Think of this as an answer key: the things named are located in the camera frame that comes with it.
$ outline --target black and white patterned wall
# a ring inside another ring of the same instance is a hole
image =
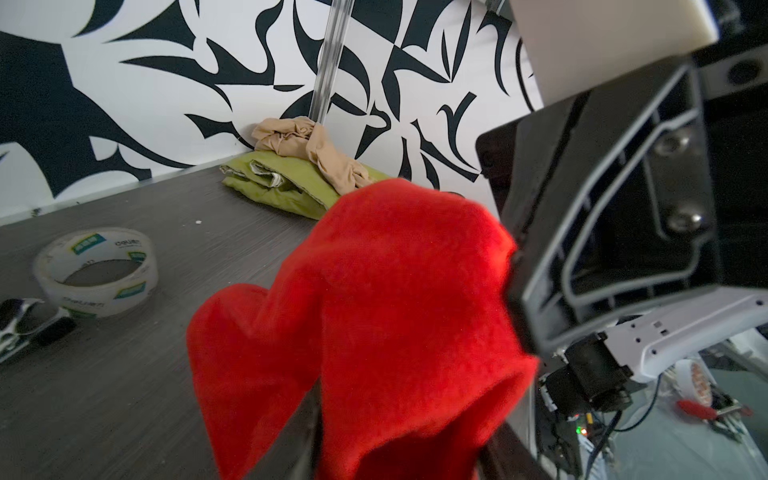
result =
[[[248,151],[307,114],[330,0],[0,5],[0,218]],[[492,205],[474,142],[540,106],[514,25],[357,0],[326,126],[391,175]]]

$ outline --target wire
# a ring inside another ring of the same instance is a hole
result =
[[[626,429],[615,429],[615,432],[629,432],[630,430],[636,429],[646,418],[648,418],[648,415],[650,415],[650,411],[654,409],[654,405],[656,405],[656,399],[659,397],[659,386],[661,386],[661,376],[664,374],[662,372],[659,375],[659,378],[656,379],[656,390],[654,391],[654,397],[650,400],[650,405],[648,406],[648,410],[645,411],[643,416],[640,417],[639,420],[637,420],[634,425],[631,427],[627,427]]]
[[[605,433],[600,437],[600,441],[597,445],[594,446],[592,452],[589,454],[589,459],[587,460],[587,469],[584,473],[584,480],[589,479],[589,472],[592,470],[592,464],[594,463],[594,460],[605,448],[605,444],[608,442],[608,437],[611,436],[611,433],[613,433],[614,429],[616,429],[616,425],[618,425],[619,420],[621,420],[621,410],[616,412],[614,418],[611,419],[611,423],[609,423],[608,427],[606,427]]]

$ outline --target metal screw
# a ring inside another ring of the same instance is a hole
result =
[[[700,208],[682,205],[675,208],[667,217],[667,228],[675,233],[693,233],[701,228],[703,222],[703,213]]]
[[[654,151],[659,157],[674,157],[683,153],[689,143],[690,131],[687,128],[679,128],[659,137],[654,145]]]

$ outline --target green label on tape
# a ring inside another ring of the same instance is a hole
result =
[[[85,237],[83,240],[80,240],[75,245],[72,246],[72,251],[75,255],[80,255],[81,253],[85,252],[91,247],[95,247],[101,242],[106,242],[107,239],[99,235],[98,233],[94,233],[93,235],[90,235],[89,237]]]
[[[139,293],[143,292],[145,288],[147,288],[147,282],[141,282],[138,285],[123,288],[118,292],[117,295],[114,296],[114,298],[128,298],[129,296],[138,295]]]
[[[128,252],[128,256],[134,262],[142,263],[147,258],[147,254],[144,252]]]
[[[95,313],[81,312],[80,310],[75,310],[66,306],[64,307],[64,310],[67,310],[69,315],[74,319],[93,320],[96,318]]]

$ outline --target red towel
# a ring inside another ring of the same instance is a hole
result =
[[[502,299],[512,238],[482,206],[387,180],[343,196],[272,289],[232,285],[187,331],[224,480],[320,377],[325,480],[468,480],[534,378]]]

